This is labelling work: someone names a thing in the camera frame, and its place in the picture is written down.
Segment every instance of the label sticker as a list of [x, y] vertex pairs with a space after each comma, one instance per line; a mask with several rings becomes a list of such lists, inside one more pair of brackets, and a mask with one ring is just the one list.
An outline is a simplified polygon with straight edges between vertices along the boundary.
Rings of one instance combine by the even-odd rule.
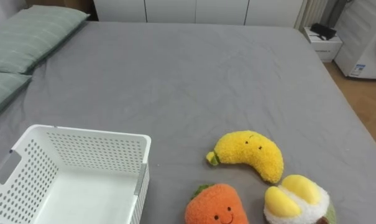
[[360, 76], [360, 74], [362, 73], [363, 69], [366, 67], [366, 65], [359, 65], [357, 64], [355, 69], [353, 69], [353, 71], [351, 71], [351, 75], [352, 76]]

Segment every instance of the white cabinet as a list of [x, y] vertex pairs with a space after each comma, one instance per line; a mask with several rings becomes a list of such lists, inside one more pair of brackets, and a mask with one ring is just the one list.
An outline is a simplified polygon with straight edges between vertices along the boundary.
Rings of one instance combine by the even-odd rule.
[[244, 25], [249, 0], [197, 0], [196, 23]]
[[99, 21], [146, 22], [144, 0], [94, 0]]
[[303, 0], [250, 0], [246, 25], [294, 27]]
[[196, 0], [145, 0], [148, 22], [195, 23]]

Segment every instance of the pillow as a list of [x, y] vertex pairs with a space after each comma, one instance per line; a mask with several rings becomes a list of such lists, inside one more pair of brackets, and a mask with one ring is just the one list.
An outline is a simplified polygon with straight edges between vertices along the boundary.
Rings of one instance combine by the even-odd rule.
[[21, 10], [0, 24], [0, 72], [26, 73], [87, 17], [56, 6]]
[[28, 84], [30, 77], [0, 73], [0, 111]]

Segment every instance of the perforated basket wall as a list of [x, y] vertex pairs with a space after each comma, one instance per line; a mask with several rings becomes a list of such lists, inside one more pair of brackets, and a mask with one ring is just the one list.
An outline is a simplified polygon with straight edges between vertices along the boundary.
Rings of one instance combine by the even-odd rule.
[[[10, 155], [21, 160], [0, 183], [0, 223], [33, 223], [57, 175], [68, 169], [101, 170], [142, 175], [150, 138], [138, 134], [110, 133], [52, 126], [33, 126], [17, 141]], [[9, 162], [0, 167], [3, 178]], [[140, 201], [144, 201], [149, 168], [142, 175]], [[135, 220], [142, 208], [134, 210]]]

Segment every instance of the yellow banana plush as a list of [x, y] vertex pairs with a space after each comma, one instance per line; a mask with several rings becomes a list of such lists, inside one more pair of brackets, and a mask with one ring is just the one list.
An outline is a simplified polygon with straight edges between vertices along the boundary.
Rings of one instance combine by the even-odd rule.
[[283, 157], [277, 145], [254, 131], [236, 131], [225, 134], [206, 156], [214, 166], [248, 164], [263, 180], [277, 183], [283, 174]]
[[301, 175], [289, 175], [265, 193], [264, 214], [271, 224], [336, 224], [325, 190]]

